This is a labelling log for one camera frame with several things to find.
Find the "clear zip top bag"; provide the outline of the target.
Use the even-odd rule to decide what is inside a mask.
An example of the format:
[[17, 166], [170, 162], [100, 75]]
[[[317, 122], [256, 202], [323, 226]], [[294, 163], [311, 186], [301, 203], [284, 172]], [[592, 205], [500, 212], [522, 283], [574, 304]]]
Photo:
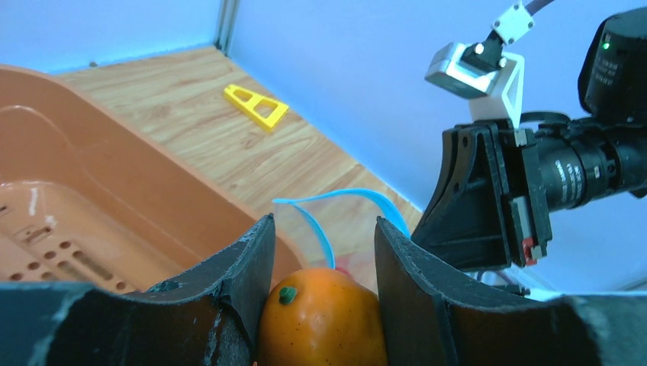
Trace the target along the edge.
[[279, 230], [305, 268], [332, 268], [378, 293], [374, 233], [379, 217], [405, 236], [408, 225], [395, 204], [367, 188], [344, 188], [272, 201]]

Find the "right aluminium frame post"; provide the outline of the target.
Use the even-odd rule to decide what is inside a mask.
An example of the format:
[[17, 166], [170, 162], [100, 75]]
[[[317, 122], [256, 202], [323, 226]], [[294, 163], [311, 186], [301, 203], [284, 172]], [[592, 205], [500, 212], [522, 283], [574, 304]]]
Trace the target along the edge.
[[222, 0], [218, 12], [214, 46], [229, 56], [240, 0]]

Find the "orange green toy mango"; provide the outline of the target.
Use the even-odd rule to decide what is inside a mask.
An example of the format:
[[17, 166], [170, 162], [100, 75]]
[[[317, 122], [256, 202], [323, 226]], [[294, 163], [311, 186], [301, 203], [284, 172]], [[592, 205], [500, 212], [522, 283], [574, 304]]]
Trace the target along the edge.
[[258, 365], [387, 365], [377, 295], [347, 274], [307, 268], [270, 291]]

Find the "orange plastic basket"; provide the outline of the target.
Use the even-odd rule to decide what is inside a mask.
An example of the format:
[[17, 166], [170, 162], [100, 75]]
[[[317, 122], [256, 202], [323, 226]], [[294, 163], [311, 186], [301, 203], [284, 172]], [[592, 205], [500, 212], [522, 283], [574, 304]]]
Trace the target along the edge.
[[1, 279], [144, 291], [259, 219], [100, 104], [1, 68]]

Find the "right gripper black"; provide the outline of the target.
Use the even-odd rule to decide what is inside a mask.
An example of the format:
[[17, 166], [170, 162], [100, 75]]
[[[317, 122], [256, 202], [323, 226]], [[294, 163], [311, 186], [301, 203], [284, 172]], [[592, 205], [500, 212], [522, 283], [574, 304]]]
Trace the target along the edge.
[[510, 265], [507, 235], [515, 265], [547, 256], [552, 228], [534, 133], [509, 120], [444, 131], [436, 189], [412, 241], [458, 270], [485, 271]]

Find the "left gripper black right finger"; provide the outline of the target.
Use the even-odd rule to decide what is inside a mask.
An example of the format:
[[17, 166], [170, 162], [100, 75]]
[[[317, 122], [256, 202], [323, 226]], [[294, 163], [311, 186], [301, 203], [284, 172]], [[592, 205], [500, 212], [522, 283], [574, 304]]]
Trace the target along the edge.
[[546, 302], [488, 286], [375, 226], [378, 296], [391, 365], [644, 365], [646, 298]]

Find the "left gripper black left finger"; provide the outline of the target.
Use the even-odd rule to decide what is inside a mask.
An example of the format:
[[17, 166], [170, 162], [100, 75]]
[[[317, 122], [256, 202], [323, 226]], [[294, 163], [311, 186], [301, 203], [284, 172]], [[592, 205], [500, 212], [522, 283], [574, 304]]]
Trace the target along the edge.
[[5, 282], [1, 363], [251, 365], [275, 244], [268, 214], [236, 242], [148, 291]]

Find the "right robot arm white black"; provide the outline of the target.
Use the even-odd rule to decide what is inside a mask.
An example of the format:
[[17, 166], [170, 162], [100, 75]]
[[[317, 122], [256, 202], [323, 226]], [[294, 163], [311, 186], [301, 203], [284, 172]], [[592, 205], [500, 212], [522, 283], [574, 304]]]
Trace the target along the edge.
[[443, 133], [436, 190], [411, 239], [462, 271], [534, 265], [552, 212], [646, 195], [646, 9], [600, 23], [578, 76], [586, 116], [571, 119], [522, 111], [525, 60], [504, 51], [545, 6], [516, 3], [485, 40], [438, 50], [425, 76], [464, 98], [472, 122]]

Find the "yellow triangular plastic stand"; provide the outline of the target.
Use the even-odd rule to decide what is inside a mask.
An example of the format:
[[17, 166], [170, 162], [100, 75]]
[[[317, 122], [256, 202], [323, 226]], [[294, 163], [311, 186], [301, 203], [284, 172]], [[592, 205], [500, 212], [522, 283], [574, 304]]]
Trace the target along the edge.
[[288, 113], [289, 106], [267, 95], [229, 84], [224, 98], [265, 132], [271, 133]]

